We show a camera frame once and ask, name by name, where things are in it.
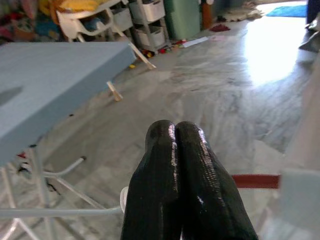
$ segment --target storage rack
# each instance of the storage rack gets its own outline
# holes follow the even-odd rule
[[[137,3],[138,9],[139,9],[139,14],[141,16],[141,18],[135,18],[134,14],[132,12],[132,9],[130,8],[130,11],[131,11],[131,14],[132,14],[134,35],[135,35],[135,38],[137,39],[137,43],[138,43],[139,47],[141,49],[145,49],[145,50],[149,50],[151,52],[154,52],[155,54],[158,54],[158,50],[162,49],[165,46],[170,47],[171,43],[170,43],[170,40],[169,40],[169,34],[168,34],[168,29],[167,29],[165,17],[163,16],[163,17],[161,17],[159,19],[148,21],[146,13],[145,13],[145,9],[144,9],[143,0],[136,0],[134,2]],[[155,22],[157,22],[157,21],[159,21],[160,26],[162,27],[163,33],[164,33],[164,43],[162,43],[160,45],[156,45],[155,44],[154,38],[152,36],[152,31],[150,29],[150,25],[155,23]],[[150,45],[145,45],[145,44],[141,43],[141,41],[139,40],[139,37],[138,37],[137,26],[136,25],[142,25],[143,26],[143,29],[144,29],[144,31],[145,31],[145,33],[147,35],[147,38],[148,38],[148,41],[149,41]]]

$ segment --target white metal table leg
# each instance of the white metal table leg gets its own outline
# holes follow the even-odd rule
[[[10,175],[8,173],[7,167],[6,166],[2,167],[1,172],[2,172],[4,186],[5,186],[5,189],[6,189],[6,192],[8,195],[8,199],[9,199],[9,205],[11,208],[15,209],[15,208],[17,208],[17,203],[16,203],[14,192],[13,192],[12,181],[11,181]],[[29,234],[29,236],[33,240],[40,240],[40,238],[35,234],[35,232],[20,218],[15,218],[13,220],[9,231],[5,234],[5,236],[2,238],[2,240],[7,240],[8,238],[10,238],[10,236],[16,230],[17,224],[19,224]]]
[[[46,178],[57,178],[57,177],[62,177],[63,175],[68,174],[71,172],[73,169],[75,169],[78,165],[80,165],[83,161],[86,160],[85,156],[80,157],[77,161],[72,163],[70,166],[68,166],[66,169],[59,171],[59,172],[50,172],[50,171],[44,171],[43,175]]]
[[[36,181],[36,185],[39,191],[40,195],[40,201],[43,204],[44,208],[50,207],[50,200],[49,200],[49,193],[48,188],[46,184],[46,180],[43,174],[43,162],[39,158],[39,155],[37,153],[36,145],[32,145],[30,148],[28,148],[28,157],[31,158],[33,163],[33,172],[34,178]],[[54,220],[49,217],[44,218],[44,223],[46,227],[46,231],[48,234],[48,237],[50,240],[58,240],[57,239],[57,232],[55,230],[54,226]]]
[[[56,208],[2,208],[0,219],[12,218],[62,218],[70,216],[107,216],[122,213],[120,207],[108,209],[56,209]]]

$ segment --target blue rug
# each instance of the blue rug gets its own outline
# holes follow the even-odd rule
[[[267,14],[268,17],[307,17],[307,5],[280,6]]]

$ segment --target red bar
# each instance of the red bar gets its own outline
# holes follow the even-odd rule
[[[281,175],[240,174],[232,175],[239,189],[278,189]]]

